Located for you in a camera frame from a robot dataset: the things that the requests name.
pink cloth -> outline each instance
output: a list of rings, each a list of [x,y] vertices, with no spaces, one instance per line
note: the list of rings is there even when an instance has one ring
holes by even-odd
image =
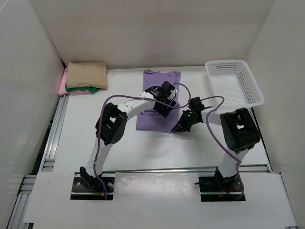
[[[63,73],[62,80],[61,80],[61,87],[58,90],[58,95],[62,96],[64,94],[88,94],[88,90],[77,90],[73,92],[67,92],[66,91],[66,81],[67,81],[67,75],[68,75],[68,68],[65,69],[65,72]]]

folded green cloth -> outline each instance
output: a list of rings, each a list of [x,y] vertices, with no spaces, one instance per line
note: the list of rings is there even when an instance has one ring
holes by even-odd
[[[69,87],[67,87],[67,84],[65,84],[65,87],[66,87],[67,92],[72,92],[72,91],[76,91],[76,90],[88,90],[90,92],[97,92],[99,90],[99,88],[97,88],[97,87],[72,87],[72,88],[69,88]]]

folded beige cloth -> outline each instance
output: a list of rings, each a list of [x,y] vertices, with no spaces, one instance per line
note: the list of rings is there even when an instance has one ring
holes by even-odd
[[[106,63],[69,63],[66,85],[68,88],[97,87],[107,89]]]

purple t-shirt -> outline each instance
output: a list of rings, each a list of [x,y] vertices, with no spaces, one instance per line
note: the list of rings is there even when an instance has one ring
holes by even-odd
[[[143,91],[152,86],[161,86],[164,81],[170,83],[179,83],[181,73],[172,71],[169,73],[153,72],[144,70],[143,72]],[[174,99],[177,103],[175,106],[180,106],[178,103],[178,95]],[[179,109],[172,109],[168,116],[164,118],[154,110],[144,111],[137,116],[136,130],[144,131],[161,131],[171,133],[171,129],[177,124],[179,119]]]

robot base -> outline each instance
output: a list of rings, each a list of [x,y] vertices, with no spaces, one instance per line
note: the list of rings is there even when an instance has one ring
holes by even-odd
[[[114,180],[115,177],[101,177],[107,190],[107,200],[113,200]],[[81,180],[80,174],[75,173],[70,199],[83,200],[105,200],[102,184],[94,190],[88,190]]]
[[[231,189],[226,192],[205,185],[213,182],[214,177],[199,177],[201,202],[246,201],[244,194],[240,197],[242,187],[238,178],[232,183]]]

